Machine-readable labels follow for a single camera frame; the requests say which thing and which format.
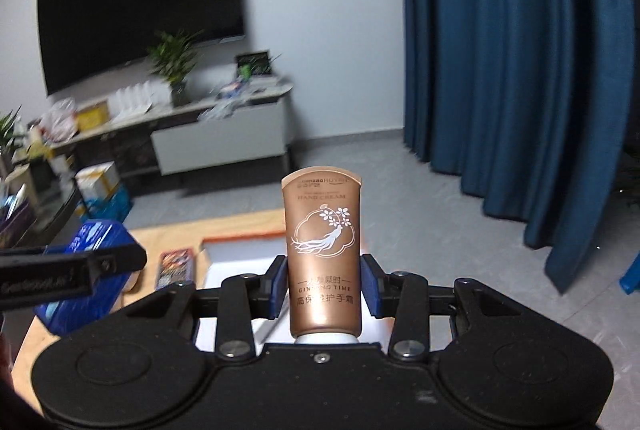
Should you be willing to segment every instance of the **blue snack bag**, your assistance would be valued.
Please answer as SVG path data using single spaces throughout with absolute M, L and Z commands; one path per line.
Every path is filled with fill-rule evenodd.
M 85 222 L 62 253 L 111 248 L 135 243 L 126 228 L 117 221 L 92 219 Z M 69 334 L 107 316 L 115 304 L 130 273 L 98 279 L 94 294 L 81 298 L 42 304 L 34 308 L 36 316 L 50 333 Z

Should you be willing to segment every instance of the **curtain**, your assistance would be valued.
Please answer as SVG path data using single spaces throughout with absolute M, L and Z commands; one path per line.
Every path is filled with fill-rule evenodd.
M 404 141 L 486 215 L 552 245 L 564 292 L 612 185 L 632 89 L 632 0 L 405 0 Z

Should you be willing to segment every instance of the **baseboard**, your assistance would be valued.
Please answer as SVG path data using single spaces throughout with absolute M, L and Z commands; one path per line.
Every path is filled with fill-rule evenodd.
M 386 129 L 384 131 L 369 131 L 366 133 L 339 134 L 337 136 L 314 137 L 312 139 L 297 139 L 293 142 L 294 150 L 309 150 L 316 147 L 329 147 L 332 145 L 345 145 L 347 143 L 359 143 L 372 139 L 398 139 L 402 140 L 403 129 Z

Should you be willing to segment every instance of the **white cap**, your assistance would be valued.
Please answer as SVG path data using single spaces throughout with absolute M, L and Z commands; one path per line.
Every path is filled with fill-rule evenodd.
M 358 339 L 349 333 L 311 333 L 302 334 L 296 338 L 297 344 L 358 344 Z

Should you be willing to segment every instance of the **brown tube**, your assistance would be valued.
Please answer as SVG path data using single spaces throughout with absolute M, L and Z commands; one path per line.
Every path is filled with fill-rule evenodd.
M 303 168 L 282 180 L 291 334 L 318 336 L 299 343 L 357 342 L 362 332 L 361 184 L 332 166 Z

